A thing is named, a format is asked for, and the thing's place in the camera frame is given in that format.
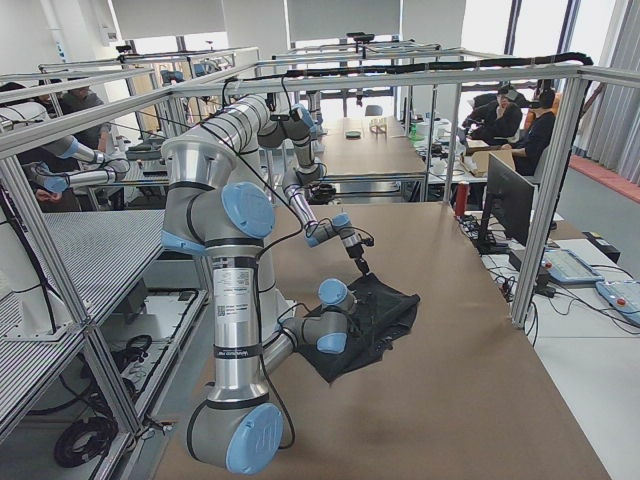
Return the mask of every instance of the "office chair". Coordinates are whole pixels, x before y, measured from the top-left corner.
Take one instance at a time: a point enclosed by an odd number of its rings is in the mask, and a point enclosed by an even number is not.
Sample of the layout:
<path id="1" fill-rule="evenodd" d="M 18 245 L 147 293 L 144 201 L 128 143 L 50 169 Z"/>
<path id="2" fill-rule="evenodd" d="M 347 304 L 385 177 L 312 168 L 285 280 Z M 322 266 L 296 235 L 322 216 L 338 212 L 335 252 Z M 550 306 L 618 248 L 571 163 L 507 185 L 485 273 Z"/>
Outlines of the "office chair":
<path id="1" fill-rule="evenodd" d="M 380 105 L 367 105 L 364 109 L 365 117 L 379 117 L 382 115 L 382 107 Z"/>

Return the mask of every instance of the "black box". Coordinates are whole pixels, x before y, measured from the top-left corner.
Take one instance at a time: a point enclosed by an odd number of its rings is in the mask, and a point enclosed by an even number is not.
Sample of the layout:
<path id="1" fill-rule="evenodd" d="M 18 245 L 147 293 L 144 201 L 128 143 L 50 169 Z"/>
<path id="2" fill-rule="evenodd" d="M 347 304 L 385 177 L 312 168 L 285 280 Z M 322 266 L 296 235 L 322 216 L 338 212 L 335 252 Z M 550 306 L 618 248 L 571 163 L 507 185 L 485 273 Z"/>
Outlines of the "black box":
<path id="1" fill-rule="evenodd" d="M 607 242 L 602 235 L 598 232 L 582 232 L 584 236 L 587 237 L 591 243 L 593 243 L 598 250 L 604 253 L 609 260 L 612 262 L 618 263 L 620 260 L 620 250 Z"/>

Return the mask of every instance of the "brown table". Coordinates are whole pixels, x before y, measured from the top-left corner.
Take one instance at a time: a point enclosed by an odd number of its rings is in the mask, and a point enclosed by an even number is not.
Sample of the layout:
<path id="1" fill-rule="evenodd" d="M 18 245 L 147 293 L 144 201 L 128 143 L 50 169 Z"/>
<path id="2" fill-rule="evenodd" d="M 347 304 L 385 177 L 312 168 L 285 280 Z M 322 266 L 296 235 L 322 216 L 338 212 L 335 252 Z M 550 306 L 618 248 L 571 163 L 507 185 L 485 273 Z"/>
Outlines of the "brown table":
<path id="1" fill-rule="evenodd" d="M 314 207 L 320 217 L 339 207 Z M 349 205 L 376 246 L 378 277 L 422 301 L 412 333 L 382 362 L 328 385 L 299 355 L 273 373 L 298 439 L 258 479 L 606 479 L 584 434 L 475 249 L 440 204 Z M 277 234 L 296 223 L 278 209 Z M 278 286 L 317 303 L 329 276 L 356 269 L 339 241 L 274 249 Z M 200 383 L 212 379 L 211 364 Z M 158 479 L 237 479 L 192 460 L 173 438 Z"/>
<path id="2" fill-rule="evenodd" d="M 388 117 L 386 135 L 375 134 L 369 130 L 371 118 L 343 118 L 324 124 L 328 134 L 319 141 L 325 149 L 317 156 L 327 167 L 325 180 L 329 183 L 412 181 L 424 187 L 424 161 L 404 136 L 400 123 Z M 345 133 L 351 130 L 360 132 L 361 138 L 346 139 Z"/>

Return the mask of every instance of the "desk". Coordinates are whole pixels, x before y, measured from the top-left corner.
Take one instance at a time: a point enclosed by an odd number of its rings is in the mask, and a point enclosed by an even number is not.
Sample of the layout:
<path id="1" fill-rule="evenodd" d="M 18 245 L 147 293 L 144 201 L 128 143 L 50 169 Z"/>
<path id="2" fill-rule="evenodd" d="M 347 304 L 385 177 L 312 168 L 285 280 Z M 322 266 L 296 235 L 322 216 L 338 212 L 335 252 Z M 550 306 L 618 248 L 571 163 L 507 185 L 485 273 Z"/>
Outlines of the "desk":
<path id="1" fill-rule="evenodd" d="M 557 240 L 556 243 L 573 250 L 590 264 L 615 266 L 586 239 Z M 506 266 L 506 256 L 491 256 L 486 264 L 493 267 L 494 262 Z M 599 271 L 607 280 L 629 278 L 613 269 Z M 506 269 L 504 274 L 517 276 Z M 569 290 L 590 305 L 609 308 L 594 288 Z M 548 299 L 535 295 L 534 301 L 539 313 L 538 356 L 611 478 L 637 479 L 640 338 L 620 330 L 609 318 L 579 303 L 570 306 L 571 299 L 567 297 Z M 556 309 L 569 314 L 561 315 Z M 640 332 L 640 329 L 623 326 Z"/>
<path id="2" fill-rule="evenodd" d="M 314 207 L 331 217 L 336 206 Z M 350 205 L 370 231 L 372 270 L 422 301 L 410 335 L 380 363 L 328 385 L 299 355 L 272 380 L 294 419 L 296 445 L 257 479 L 606 479 L 562 397 L 447 206 Z M 277 210 L 274 238 L 296 221 Z M 320 282 L 356 278 L 340 242 L 302 238 L 273 251 L 287 298 L 317 304 Z M 210 381 L 211 365 L 200 380 Z M 172 438 L 155 478 L 236 479 L 196 462 Z"/>
<path id="3" fill-rule="evenodd" d="M 387 119 L 387 134 L 369 130 L 371 117 L 343 118 L 327 122 L 327 135 L 320 137 L 324 152 L 317 157 L 327 167 L 328 183 L 414 181 L 424 187 L 425 165 L 398 121 Z M 345 132 L 357 130 L 362 137 L 347 140 Z"/>

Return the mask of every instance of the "gray floor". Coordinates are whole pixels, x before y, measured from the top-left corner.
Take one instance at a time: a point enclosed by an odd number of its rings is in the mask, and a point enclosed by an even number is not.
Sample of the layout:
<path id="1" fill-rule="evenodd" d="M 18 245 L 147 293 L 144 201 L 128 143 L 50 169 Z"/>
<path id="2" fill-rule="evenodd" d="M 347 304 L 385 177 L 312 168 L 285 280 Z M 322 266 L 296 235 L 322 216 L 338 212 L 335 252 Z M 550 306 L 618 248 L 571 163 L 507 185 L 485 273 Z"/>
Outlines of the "gray floor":
<path id="1" fill-rule="evenodd" d="M 620 250 L 618 265 L 640 278 L 640 204 L 569 169 L 558 213 L 580 231 L 602 235 Z"/>

